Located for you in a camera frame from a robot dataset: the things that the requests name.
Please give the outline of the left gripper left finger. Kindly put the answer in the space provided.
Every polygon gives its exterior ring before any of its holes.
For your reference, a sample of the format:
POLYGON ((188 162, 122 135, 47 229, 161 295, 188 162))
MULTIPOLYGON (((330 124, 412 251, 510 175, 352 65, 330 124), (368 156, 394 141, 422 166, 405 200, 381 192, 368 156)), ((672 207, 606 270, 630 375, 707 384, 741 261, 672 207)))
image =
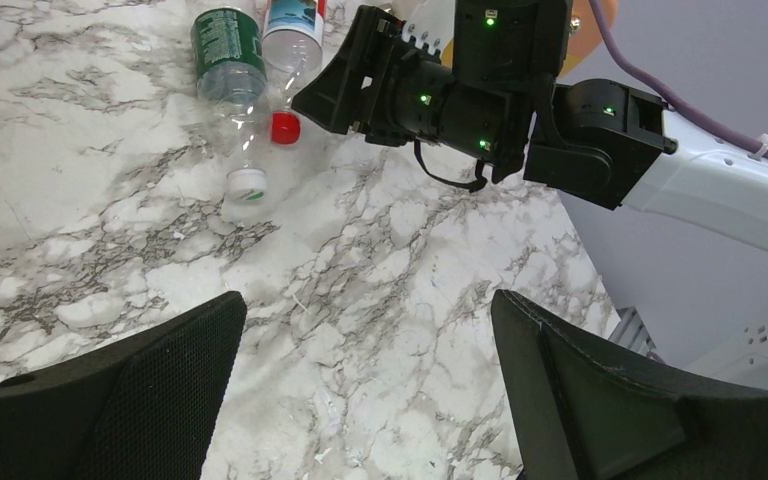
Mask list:
POLYGON ((197 479, 243 333, 226 292, 0 382, 0 479, 197 479))

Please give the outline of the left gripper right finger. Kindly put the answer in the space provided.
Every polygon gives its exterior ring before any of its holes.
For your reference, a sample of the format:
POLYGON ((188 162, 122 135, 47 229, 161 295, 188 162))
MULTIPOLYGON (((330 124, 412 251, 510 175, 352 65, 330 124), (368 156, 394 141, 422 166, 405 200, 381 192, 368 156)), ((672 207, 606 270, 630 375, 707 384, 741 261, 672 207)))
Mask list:
POLYGON ((768 390, 689 373, 498 290, 524 479, 768 479, 768 390))

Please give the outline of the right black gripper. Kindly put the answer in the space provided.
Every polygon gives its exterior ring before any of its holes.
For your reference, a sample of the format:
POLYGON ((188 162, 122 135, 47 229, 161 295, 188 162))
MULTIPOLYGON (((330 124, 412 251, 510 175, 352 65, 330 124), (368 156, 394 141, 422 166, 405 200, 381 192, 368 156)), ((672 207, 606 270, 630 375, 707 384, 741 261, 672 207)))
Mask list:
POLYGON ((296 93, 291 109, 345 135, 359 119, 371 143, 441 144, 485 166, 494 183, 518 172, 542 142, 565 151, 552 100, 566 57, 569 1, 456 1, 452 64, 401 39, 404 22, 358 8, 332 60, 296 93))

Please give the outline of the clear bottle red blue label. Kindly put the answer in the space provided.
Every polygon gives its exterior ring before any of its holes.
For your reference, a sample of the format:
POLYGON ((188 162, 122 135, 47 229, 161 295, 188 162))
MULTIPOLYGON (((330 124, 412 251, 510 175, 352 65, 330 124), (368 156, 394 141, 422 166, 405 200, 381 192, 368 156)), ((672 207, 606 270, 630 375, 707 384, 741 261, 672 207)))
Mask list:
POLYGON ((291 104, 318 74, 323 61, 326 0, 273 0, 265 16, 263 52, 276 74, 277 99, 271 140, 292 145, 301 134, 301 122, 291 104))

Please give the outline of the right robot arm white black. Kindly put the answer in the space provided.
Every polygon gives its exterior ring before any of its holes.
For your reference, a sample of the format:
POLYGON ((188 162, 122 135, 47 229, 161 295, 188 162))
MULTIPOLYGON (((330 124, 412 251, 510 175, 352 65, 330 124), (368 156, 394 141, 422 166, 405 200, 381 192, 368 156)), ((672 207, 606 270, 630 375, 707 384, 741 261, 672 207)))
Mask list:
MULTIPOLYGON (((627 206, 768 252, 768 137, 729 132, 633 67, 596 1, 359 8, 293 109, 372 144, 444 145, 607 209, 627 206)), ((694 371, 768 388, 768 325, 694 371)))

